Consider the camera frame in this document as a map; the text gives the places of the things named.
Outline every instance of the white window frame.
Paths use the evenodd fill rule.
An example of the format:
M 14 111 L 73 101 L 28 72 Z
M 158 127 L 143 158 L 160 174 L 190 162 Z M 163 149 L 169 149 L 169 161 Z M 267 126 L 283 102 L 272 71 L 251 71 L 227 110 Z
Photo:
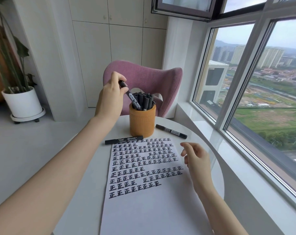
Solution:
M 237 106 L 236 103 L 239 103 L 241 96 L 243 94 L 243 92 L 241 91 L 242 86 L 245 83 L 248 83 L 248 81 L 250 80 L 250 76 L 253 73 L 254 66 L 257 64 L 258 56 L 262 54 L 263 48 L 266 45 L 267 41 L 264 42 L 263 38 L 268 39 L 271 35 L 271 30 L 273 30 L 273 27 L 271 27 L 272 21 L 285 18 L 296 18 L 296 0 L 267 0 L 262 11 L 256 11 L 244 15 L 210 21 L 207 24 L 206 35 L 204 40 L 202 41 L 203 43 L 201 43 L 203 48 L 201 51 L 201 58 L 197 70 L 197 76 L 194 81 L 189 103 L 201 115 L 203 115 L 204 118 L 213 126 L 213 128 L 216 129 L 221 135 L 223 135 L 224 138 L 232 146 L 237 148 L 241 152 L 241 154 L 245 156 L 245 158 L 248 158 L 247 153 L 250 156 L 254 154 L 242 143 L 240 143 L 229 133 L 227 133 L 225 129 L 227 128 L 230 119 L 232 119 L 233 117 L 234 106 Z M 232 25 L 248 23 L 254 23 L 254 27 L 246 44 L 242 58 L 240 59 L 240 62 L 238 64 L 227 96 L 221 107 L 220 114 L 218 115 L 217 119 L 214 119 L 212 116 L 209 115 L 209 113 L 207 113 L 205 110 L 203 110 L 196 103 L 193 102 L 194 94 L 198 87 L 198 81 L 201 81 L 201 79 L 199 78 L 201 77 L 202 71 L 204 70 L 202 64 L 205 62 L 208 55 L 206 48 L 207 46 L 209 46 L 209 44 L 207 43 L 209 43 L 210 31 L 212 28 L 227 27 Z M 254 160 L 251 160 L 251 157 L 249 158 L 249 161 L 255 164 L 255 167 L 259 167 L 260 165 L 263 166 L 272 176 L 268 177 L 268 179 L 272 181 L 274 184 L 276 184 L 276 188 L 280 189 L 280 191 L 287 195 L 290 201 L 293 202 L 294 205 L 296 205 L 296 191 L 293 188 L 291 188 L 287 183 L 285 183 L 271 168 L 269 168 L 265 163 L 263 163 L 257 156 L 253 156 Z

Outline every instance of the window sill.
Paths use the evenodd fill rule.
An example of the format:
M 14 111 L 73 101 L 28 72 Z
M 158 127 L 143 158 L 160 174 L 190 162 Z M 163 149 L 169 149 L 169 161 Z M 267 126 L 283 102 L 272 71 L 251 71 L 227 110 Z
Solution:
M 236 142 L 230 142 L 238 147 L 238 151 L 229 143 L 226 133 L 219 133 L 212 124 L 189 102 L 178 102 L 175 121 L 185 125 L 208 144 L 215 153 L 223 172 L 226 163 L 236 174 L 244 186 L 268 213 L 284 234 L 296 234 L 296 198 L 258 164 Z

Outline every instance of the sky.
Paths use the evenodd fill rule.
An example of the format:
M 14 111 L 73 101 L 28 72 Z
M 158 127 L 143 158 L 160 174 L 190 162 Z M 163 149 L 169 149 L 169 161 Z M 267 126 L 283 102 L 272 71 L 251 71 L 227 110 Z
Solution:
M 228 0 L 226 11 L 232 11 L 265 0 Z M 253 24 L 219 28 L 216 39 L 225 43 L 246 44 Z M 296 48 L 296 20 L 279 21 L 268 40 L 267 46 Z

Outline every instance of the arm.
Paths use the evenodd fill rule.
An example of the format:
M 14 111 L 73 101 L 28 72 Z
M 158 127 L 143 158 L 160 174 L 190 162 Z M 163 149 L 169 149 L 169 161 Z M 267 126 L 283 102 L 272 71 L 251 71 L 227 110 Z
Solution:
M 71 201 L 99 144 L 123 106 L 125 77 L 113 72 L 100 93 L 95 117 L 44 167 L 0 205 L 0 235 L 50 235 Z
M 211 227 L 216 235 L 248 235 L 231 209 L 214 188 L 209 154 L 197 143 L 182 142 L 181 156 L 189 168 L 194 189 L 198 194 Z

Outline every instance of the pink chair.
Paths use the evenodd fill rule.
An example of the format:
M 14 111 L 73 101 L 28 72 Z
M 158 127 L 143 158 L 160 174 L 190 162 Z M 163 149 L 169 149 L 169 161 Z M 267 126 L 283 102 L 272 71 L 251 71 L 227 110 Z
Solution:
M 183 75 L 183 70 L 181 68 L 158 70 L 142 67 L 127 61 L 117 60 L 111 62 L 105 69 L 103 73 L 103 85 L 110 80 L 113 71 L 126 77 L 126 83 L 130 90 L 137 87 L 145 93 L 161 94 L 163 101 L 154 96 L 157 107 L 156 116 L 159 117 L 164 117 L 169 111 L 180 87 Z M 128 96 L 124 95 L 121 115 L 129 115 L 130 103 L 131 101 Z

